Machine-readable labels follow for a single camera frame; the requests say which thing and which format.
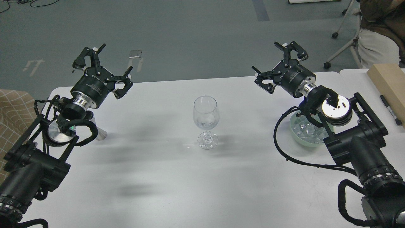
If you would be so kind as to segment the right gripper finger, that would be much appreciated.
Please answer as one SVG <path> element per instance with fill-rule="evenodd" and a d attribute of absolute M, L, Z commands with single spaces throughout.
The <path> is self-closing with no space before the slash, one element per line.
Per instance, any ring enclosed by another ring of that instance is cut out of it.
<path fill-rule="evenodd" d="M 269 94 L 273 94 L 275 87 L 279 85 L 282 72 L 279 70 L 261 72 L 255 66 L 252 66 L 252 69 L 257 73 L 255 83 Z"/>
<path fill-rule="evenodd" d="M 308 52 L 304 50 L 298 43 L 292 41 L 289 44 L 282 45 L 278 42 L 274 42 L 274 45 L 283 51 L 282 66 L 284 68 L 295 66 L 299 61 L 304 61 L 308 59 Z M 291 58 L 291 52 L 295 51 L 297 53 L 297 58 Z"/>

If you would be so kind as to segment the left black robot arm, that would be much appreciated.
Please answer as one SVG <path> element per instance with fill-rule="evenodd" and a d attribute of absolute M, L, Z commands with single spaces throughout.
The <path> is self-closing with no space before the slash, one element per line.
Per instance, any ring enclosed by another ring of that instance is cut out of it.
<path fill-rule="evenodd" d="M 4 156 L 9 176 L 0 190 L 2 228 L 49 226 L 45 219 L 21 219 L 33 199 L 45 200 L 65 179 L 71 167 L 66 161 L 74 147 L 101 140 L 91 110 L 99 108 L 109 93 L 120 99 L 133 86 L 133 67 L 114 76 L 100 64 L 105 46 L 85 47 L 73 62 L 73 68 L 84 73 L 72 87 L 71 98 L 55 95 L 34 101 L 35 120 Z"/>

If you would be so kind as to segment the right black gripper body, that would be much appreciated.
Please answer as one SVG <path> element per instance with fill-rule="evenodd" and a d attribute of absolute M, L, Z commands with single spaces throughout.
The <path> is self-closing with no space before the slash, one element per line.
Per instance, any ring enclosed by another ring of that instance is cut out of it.
<path fill-rule="evenodd" d="M 292 97 L 299 98 L 303 96 L 299 92 L 299 86 L 305 80 L 315 83 L 316 75 L 302 66 L 298 60 L 291 60 L 290 64 L 289 67 L 285 68 L 285 64 L 282 61 L 279 62 L 273 70 L 276 73 L 279 72 L 280 75 L 274 76 L 272 80 L 276 85 L 281 86 L 292 95 Z"/>

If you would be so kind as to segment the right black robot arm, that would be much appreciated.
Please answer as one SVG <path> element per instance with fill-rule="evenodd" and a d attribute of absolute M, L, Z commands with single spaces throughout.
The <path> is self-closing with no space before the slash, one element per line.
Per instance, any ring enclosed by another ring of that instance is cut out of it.
<path fill-rule="evenodd" d="M 255 83 L 269 94 L 279 86 L 294 98 L 303 97 L 299 106 L 289 108 L 275 124 L 273 140 L 278 152 L 296 164 L 357 176 L 361 185 L 347 179 L 338 185 L 338 211 L 346 221 L 360 227 L 403 228 L 404 180 L 381 151 L 388 135 L 382 121 L 358 92 L 346 98 L 315 85 L 315 74 L 300 64 L 300 60 L 308 59 L 308 53 L 297 42 L 274 45 L 283 52 L 283 59 L 271 71 L 261 72 L 252 66 L 257 73 Z M 282 151 L 277 130 L 295 111 L 326 130 L 328 136 L 323 142 L 334 165 L 302 162 Z"/>

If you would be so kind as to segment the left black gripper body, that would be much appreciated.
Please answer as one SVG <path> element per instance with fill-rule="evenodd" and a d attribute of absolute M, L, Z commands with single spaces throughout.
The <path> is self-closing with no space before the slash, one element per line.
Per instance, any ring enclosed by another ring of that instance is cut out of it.
<path fill-rule="evenodd" d="M 97 109 L 106 99 L 108 93 L 115 87 L 112 82 L 105 79 L 113 77 L 113 74 L 101 68 L 100 75 L 97 74 L 95 67 L 87 67 L 83 76 L 71 89 L 71 95 L 77 97 L 79 94 L 85 95 L 92 100 L 90 108 Z"/>

